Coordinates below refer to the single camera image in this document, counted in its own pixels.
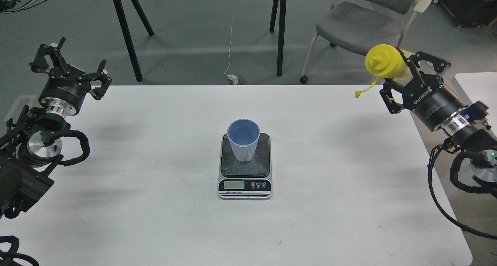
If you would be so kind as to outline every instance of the lcd display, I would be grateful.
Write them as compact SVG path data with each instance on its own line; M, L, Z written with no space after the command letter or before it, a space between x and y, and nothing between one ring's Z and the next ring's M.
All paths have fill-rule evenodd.
M245 188L245 181L225 181L225 190L243 190Z

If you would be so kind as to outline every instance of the chair seat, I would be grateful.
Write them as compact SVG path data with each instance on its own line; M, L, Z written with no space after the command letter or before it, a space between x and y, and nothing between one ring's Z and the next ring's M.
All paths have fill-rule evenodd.
M396 47L402 29L403 23L349 2L338 4L316 24L330 43L364 56L381 43Z

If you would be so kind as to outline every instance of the blue paper cup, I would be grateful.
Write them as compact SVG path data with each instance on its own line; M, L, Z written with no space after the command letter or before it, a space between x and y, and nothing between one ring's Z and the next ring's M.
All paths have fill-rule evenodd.
M250 119L238 119L228 127L228 140L235 158L241 162L250 161L255 154L261 130Z

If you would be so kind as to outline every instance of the kitchen scale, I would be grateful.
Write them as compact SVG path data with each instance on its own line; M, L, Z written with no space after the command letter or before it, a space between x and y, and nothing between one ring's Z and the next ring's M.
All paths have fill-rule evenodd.
M228 136L222 137L218 192L222 199L265 200L272 194L270 138L261 133L254 157L236 160Z

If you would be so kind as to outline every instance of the concrete floor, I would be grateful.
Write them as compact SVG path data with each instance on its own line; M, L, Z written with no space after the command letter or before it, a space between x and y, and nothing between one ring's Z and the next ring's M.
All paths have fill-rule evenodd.
M331 3L288 0L283 75L277 77L277 33L268 31L272 0L139 1L155 36L147 35L130 0L123 0L123 5L144 76L140 83L135 81L112 0L50 0L30 10L0 15L0 119L16 117L23 104L36 105L47 78L32 73L27 64L41 43L56 43L62 36L67 38L62 49L67 63L92 72L106 59L114 85L229 84L223 71L229 63L230 36L228 74L243 75L248 84L300 84L315 24ZM457 28L437 4L417 16L402 47L451 61L451 68L444 73L448 82L456 73L497 71L497 42L490 28ZM371 82L364 57L331 49L324 39L318 39L310 63L308 84ZM419 122L417 126L428 150L445 139L444 134L430 133ZM436 169L441 179L450 159L440 158ZM494 234L496 203L491 196L467 193L451 199L458 219ZM495 241L465 236L474 256L472 265L497 264Z

